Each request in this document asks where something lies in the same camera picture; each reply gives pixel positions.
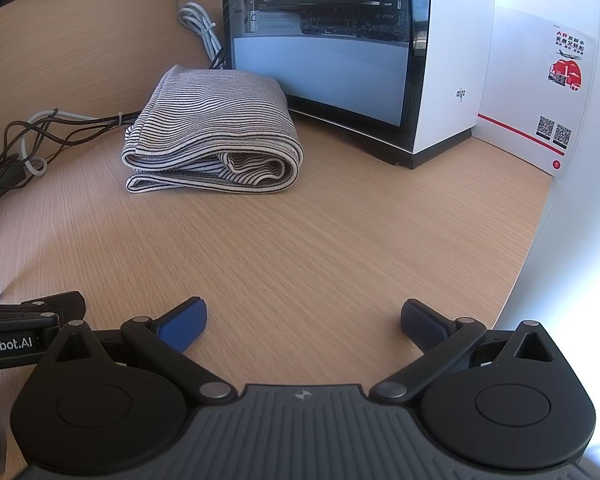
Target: computer case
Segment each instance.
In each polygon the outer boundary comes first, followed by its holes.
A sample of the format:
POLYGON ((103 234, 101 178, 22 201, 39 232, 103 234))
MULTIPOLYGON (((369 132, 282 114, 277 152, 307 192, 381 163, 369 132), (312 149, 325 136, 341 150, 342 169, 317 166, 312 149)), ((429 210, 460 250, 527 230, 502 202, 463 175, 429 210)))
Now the computer case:
POLYGON ((229 68, 414 168, 471 135, 494 0, 224 0, 229 68))

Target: black and white stripes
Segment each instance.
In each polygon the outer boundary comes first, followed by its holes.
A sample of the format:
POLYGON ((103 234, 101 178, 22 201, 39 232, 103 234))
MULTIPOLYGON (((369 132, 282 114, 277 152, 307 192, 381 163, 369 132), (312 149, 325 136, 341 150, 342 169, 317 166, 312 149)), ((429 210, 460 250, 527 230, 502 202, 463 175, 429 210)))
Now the black and white stripes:
POLYGON ((176 65, 126 131, 122 162, 137 172, 132 193, 274 192, 298 177, 302 147, 275 80, 176 65))

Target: wooden desk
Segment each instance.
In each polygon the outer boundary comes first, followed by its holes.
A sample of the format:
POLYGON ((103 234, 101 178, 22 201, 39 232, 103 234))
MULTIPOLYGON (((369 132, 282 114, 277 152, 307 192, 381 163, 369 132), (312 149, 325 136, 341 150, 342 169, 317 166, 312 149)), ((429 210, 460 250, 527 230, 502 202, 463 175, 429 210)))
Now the wooden desk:
MULTIPOLYGON (((55 106, 136 110, 172 64, 206 64, 172 0, 67 1, 0 9, 0 130, 55 106)), ((197 1, 220 19, 220 0, 197 1)), ((122 133, 67 150, 45 177, 0 199, 3 301, 77 289, 88 323, 103 329, 199 295, 208 328, 187 354, 238 389, 247 381, 368 388, 418 356, 397 322, 409 297, 493 323, 549 176, 475 139, 409 171, 361 152, 336 128, 296 122, 300 178, 267 196, 131 195, 122 133)), ((8 417, 29 372, 0 371, 6 478, 24 466, 8 417)))

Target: qr code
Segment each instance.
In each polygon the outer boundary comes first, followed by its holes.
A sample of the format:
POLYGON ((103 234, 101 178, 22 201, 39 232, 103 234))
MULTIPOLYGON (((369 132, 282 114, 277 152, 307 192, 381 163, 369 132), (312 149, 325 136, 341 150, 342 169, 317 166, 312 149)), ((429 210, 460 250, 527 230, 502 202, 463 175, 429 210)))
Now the qr code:
POLYGON ((554 126, 555 121, 540 116, 540 120, 538 121, 538 127, 536 128, 536 135, 544 137, 546 140, 550 140, 551 134, 554 132, 554 126))
POLYGON ((571 130, 558 124, 555 128, 554 144, 566 149, 567 144, 569 143, 569 137, 571 137, 571 130))

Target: red stripe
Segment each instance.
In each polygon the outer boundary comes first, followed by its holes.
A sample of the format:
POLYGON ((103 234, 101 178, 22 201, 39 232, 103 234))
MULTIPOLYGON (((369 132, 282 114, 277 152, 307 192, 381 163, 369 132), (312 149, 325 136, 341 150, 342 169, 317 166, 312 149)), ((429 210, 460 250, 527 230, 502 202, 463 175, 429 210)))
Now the red stripe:
POLYGON ((557 148, 554 148, 552 145, 547 144, 546 142, 542 142, 542 140, 536 139, 535 137, 532 137, 529 134, 526 134, 525 132, 521 132, 520 130, 512 128, 508 124, 501 123, 500 121, 496 121, 496 119, 491 119, 490 117, 487 117, 487 116, 482 115, 482 114, 478 114, 478 117, 483 118, 485 121, 489 121, 490 123, 497 124, 498 126, 502 126, 503 128, 506 128, 507 130, 509 130, 510 132, 514 132, 515 134, 522 135, 523 137, 526 137, 527 139, 530 139, 533 142, 537 142, 538 144, 542 144, 544 147, 549 148, 552 152, 555 152, 558 155, 564 156, 564 152, 561 152, 557 148))

